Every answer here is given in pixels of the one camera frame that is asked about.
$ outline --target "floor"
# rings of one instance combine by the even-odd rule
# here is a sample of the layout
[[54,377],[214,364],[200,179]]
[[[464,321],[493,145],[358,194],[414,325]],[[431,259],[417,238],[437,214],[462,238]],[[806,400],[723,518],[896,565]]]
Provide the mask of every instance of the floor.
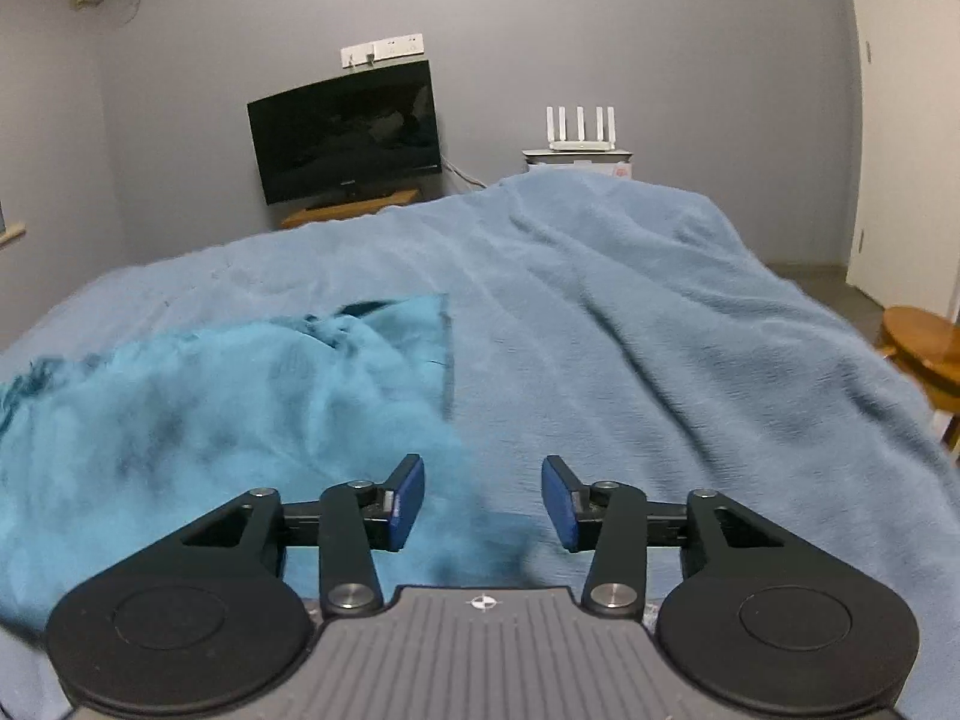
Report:
[[768,268],[781,278],[793,281],[810,298],[840,314],[870,343],[877,338],[883,309],[847,284],[844,266],[770,265]]

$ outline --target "logo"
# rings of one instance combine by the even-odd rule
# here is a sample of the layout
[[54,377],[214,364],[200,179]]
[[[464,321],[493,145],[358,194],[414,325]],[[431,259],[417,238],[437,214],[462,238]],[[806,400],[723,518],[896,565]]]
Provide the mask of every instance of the logo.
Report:
[[476,598],[470,599],[467,603],[473,608],[478,608],[480,611],[483,611],[483,613],[487,613],[500,602],[496,600],[496,598],[491,598],[491,596],[484,593],[483,595],[478,595]]

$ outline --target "round black pad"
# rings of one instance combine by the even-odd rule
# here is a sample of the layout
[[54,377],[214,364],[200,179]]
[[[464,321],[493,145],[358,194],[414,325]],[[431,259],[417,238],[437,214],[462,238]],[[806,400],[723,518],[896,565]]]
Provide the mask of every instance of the round black pad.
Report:
[[891,704],[919,641],[904,601],[853,571],[795,584],[704,571],[667,596],[656,637],[680,673],[724,701],[822,717]]
[[301,599],[268,575],[107,574],[56,606],[47,651],[75,702],[126,716],[194,714],[270,685],[311,630]]
[[153,587],[134,593],[117,608],[113,627],[129,644],[148,650],[182,650],[220,630],[227,609],[195,587]]
[[770,587],[740,607],[740,622],[757,640],[781,650],[822,650],[850,632],[850,613],[807,587]]

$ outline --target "wall outlet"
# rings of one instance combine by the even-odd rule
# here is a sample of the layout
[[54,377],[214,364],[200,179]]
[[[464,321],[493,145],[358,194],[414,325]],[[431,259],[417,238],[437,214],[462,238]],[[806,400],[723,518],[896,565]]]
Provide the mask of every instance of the wall outlet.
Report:
[[373,43],[373,60],[393,59],[397,56],[413,56],[424,53],[424,35],[402,35]]
[[360,67],[374,60],[373,43],[358,43],[340,50],[340,63],[345,67]]

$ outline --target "white door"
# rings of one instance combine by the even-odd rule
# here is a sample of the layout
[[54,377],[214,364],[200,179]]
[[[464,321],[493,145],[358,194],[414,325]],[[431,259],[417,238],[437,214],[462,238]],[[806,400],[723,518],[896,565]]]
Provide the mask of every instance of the white door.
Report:
[[960,0],[853,0],[863,151],[848,283],[955,317]]

